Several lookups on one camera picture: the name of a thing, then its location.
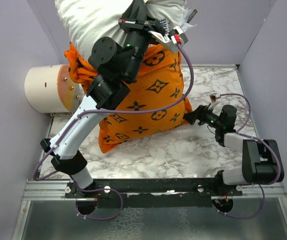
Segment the orange patterned pillowcase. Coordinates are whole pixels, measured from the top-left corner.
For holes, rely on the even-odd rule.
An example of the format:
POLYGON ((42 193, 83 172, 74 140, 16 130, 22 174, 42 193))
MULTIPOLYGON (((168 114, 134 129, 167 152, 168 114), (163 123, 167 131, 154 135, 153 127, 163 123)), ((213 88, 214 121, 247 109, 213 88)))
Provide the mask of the orange patterned pillowcase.
POLYGON ((128 85, 130 93, 112 113, 99 123, 98 145, 107 153, 120 144, 173 130, 187 124, 184 114, 192 112, 185 98, 177 105, 161 110, 183 96, 182 55, 162 45, 148 47, 136 83, 128 85))

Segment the white pillow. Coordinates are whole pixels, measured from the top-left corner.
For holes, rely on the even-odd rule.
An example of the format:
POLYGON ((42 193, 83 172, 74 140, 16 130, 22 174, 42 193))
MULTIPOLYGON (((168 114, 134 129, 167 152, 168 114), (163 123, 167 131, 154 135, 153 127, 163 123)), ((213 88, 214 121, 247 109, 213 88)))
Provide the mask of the white pillow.
MULTIPOLYGON (((110 37, 119 45, 126 33, 118 20, 131 5, 131 0, 56 0, 57 13, 65 27, 72 45, 84 60, 92 54, 95 42, 110 37)), ((146 0, 148 15, 160 21, 168 32, 176 26, 184 31, 192 26, 186 22, 185 0, 146 0)))

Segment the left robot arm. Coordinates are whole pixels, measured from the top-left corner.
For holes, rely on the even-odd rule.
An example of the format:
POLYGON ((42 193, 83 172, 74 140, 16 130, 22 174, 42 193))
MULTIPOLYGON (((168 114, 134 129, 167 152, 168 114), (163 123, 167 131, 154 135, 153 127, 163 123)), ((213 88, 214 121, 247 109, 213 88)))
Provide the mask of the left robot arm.
POLYGON ((165 33, 159 21, 148 14, 142 0, 132 1, 117 16, 115 23, 126 34, 123 45, 110 36, 102 36, 85 50, 76 48, 97 75, 63 129, 55 137, 40 143, 46 155, 53 156, 51 163, 55 170, 69 175, 77 185, 76 191, 85 198, 93 194, 94 185, 79 147, 130 93, 128 85, 136 82, 145 53, 153 42, 152 35, 165 33))

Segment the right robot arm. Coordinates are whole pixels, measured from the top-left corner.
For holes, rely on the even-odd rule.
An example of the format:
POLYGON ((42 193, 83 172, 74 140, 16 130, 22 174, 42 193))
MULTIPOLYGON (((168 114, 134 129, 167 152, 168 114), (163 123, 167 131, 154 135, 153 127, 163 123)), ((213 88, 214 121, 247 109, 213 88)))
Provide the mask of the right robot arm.
POLYGON ((216 142, 226 148, 241 153, 241 166, 219 170, 210 186, 203 188, 224 196, 237 186, 270 185, 284 180, 285 172, 281 162, 278 144, 273 139, 245 136, 235 130, 237 109, 224 105, 220 115, 213 113, 210 105, 199 105, 183 119, 190 125, 207 124, 215 129, 216 142))

